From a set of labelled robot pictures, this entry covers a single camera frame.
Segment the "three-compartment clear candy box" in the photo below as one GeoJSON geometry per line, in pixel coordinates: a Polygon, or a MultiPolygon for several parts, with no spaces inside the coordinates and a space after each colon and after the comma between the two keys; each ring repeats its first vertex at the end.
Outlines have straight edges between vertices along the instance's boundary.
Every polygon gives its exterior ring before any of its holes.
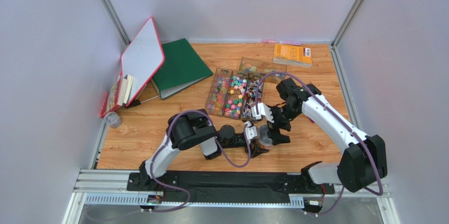
{"type": "Polygon", "coordinates": [[[263,85],[257,87],[262,77],[257,72],[217,68],[205,105],[207,113],[253,121],[252,107],[262,98],[263,85]]]}

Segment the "single clear candy box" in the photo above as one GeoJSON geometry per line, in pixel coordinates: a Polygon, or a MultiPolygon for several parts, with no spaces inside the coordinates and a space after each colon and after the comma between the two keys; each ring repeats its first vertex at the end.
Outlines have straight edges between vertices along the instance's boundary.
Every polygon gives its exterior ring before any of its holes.
{"type": "MultiPolygon", "coordinates": [[[[256,72],[260,75],[265,75],[270,72],[285,72],[287,70],[287,67],[282,64],[242,57],[239,65],[239,70],[244,72],[256,72]]],[[[278,84],[285,78],[285,74],[273,74],[268,76],[265,79],[265,82],[278,84]]]]}

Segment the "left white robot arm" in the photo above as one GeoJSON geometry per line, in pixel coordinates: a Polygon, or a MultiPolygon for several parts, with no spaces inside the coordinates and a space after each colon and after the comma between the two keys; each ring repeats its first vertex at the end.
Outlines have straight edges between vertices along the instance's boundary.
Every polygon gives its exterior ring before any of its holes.
{"type": "Polygon", "coordinates": [[[236,133],[230,125],[216,129],[204,109],[181,112],[168,120],[162,143],[152,157],[140,165],[140,182],[145,186],[154,184],[155,179],[165,175],[168,166],[181,151],[197,145],[207,160],[221,155],[228,158],[224,152],[228,148],[245,148],[250,160],[256,156],[256,141],[260,138],[260,129],[252,122],[246,122],[243,131],[236,133]]]}

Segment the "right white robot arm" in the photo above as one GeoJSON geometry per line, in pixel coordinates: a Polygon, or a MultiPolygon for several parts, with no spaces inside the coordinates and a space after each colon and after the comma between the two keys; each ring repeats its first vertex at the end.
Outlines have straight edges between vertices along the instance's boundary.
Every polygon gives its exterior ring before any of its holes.
{"type": "Polygon", "coordinates": [[[273,145],[288,143],[290,138],[280,130],[291,130],[291,122],[301,114],[317,124],[342,153],[338,163],[312,163],[301,170],[311,187],[318,184],[340,184],[350,192],[367,189],[388,174],[386,145],[379,135],[360,130],[327,101],[313,84],[298,86],[293,79],[282,80],[276,87],[282,106],[258,104],[255,108],[268,120],[268,135],[273,145]]]}

